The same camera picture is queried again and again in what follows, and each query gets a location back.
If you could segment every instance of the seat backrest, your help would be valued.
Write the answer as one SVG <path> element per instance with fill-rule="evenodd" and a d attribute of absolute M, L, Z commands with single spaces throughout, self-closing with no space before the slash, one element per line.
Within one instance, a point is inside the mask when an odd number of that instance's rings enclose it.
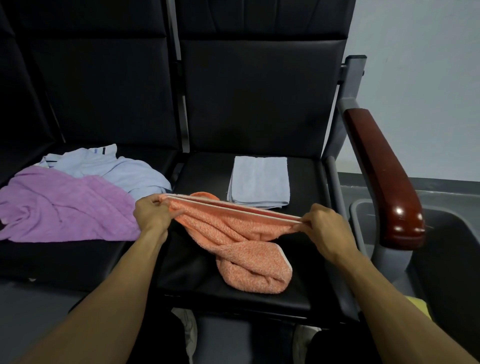
<path fill-rule="evenodd" d="M 193 150 L 319 157 L 355 0 L 176 0 Z"/>
<path fill-rule="evenodd" d="M 11 4 L 67 142 L 179 148 L 161 1 Z"/>
<path fill-rule="evenodd" d="M 15 33 L 1 5 L 0 112 L 0 141 L 53 140 L 15 40 Z"/>

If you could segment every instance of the black seat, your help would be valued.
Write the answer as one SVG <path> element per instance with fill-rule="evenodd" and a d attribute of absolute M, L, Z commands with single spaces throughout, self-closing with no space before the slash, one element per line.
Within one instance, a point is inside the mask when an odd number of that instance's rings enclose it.
<path fill-rule="evenodd" d="M 18 48 L 0 6 L 0 186 L 54 143 Z"/>
<path fill-rule="evenodd" d="M 354 1 L 177 0 L 193 154 L 174 192 L 227 197 L 235 155 L 287 156 L 291 197 L 278 211 L 328 205 L 319 162 Z M 293 266 L 277 295 L 235 290 L 215 257 L 172 224 L 157 286 L 175 304 L 338 322 L 341 311 L 324 259 L 302 234 L 277 243 Z"/>
<path fill-rule="evenodd" d="M 171 174 L 179 154 L 164 10 L 159 1 L 8 2 L 40 74 L 64 143 L 49 152 L 116 143 L 117 156 Z M 91 291 L 128 242 L 0 244 L 0 276 Z"/>

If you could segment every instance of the forearm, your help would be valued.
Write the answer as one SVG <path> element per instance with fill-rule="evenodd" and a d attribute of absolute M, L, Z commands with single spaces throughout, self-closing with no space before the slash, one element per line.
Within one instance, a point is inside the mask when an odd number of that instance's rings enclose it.
<path fill-rule="evenodd" d="M 337 265 L 357 298 L 384 363 L 477 363 L 360 252 Z"/>
<path fill-rule="evenodd" d="M 142 232 L 110 275 L 20 363 L 125 363 L 144 316 L 161 242 Z"/>

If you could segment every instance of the left hand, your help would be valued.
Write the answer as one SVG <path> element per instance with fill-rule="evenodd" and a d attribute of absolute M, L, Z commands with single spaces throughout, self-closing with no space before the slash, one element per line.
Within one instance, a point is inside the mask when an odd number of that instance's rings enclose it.
<path fill-rule="evenodd" d="M 165 242 L 167 239 L 167 228 L 173 218 L 183 213 L 182 210 L 170 212 L 168 209 L 168 202 L 160 203 L 159 194 L 151 194 L 143 197 L 135 203 L 135 210 L 133 216 L 137 220 L 141 232 L 154 230 L 161 239 Z"/>

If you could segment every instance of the purple towel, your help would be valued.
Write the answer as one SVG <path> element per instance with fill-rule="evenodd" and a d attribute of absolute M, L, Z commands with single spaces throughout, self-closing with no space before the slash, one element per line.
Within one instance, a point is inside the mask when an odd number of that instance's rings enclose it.
<path fill-rule="evenodd" d="M 0 189 L 0 240 L 19 243 L 134 241 L 134 199 L 99 176 L 74 178 L 31 166 Z"/>

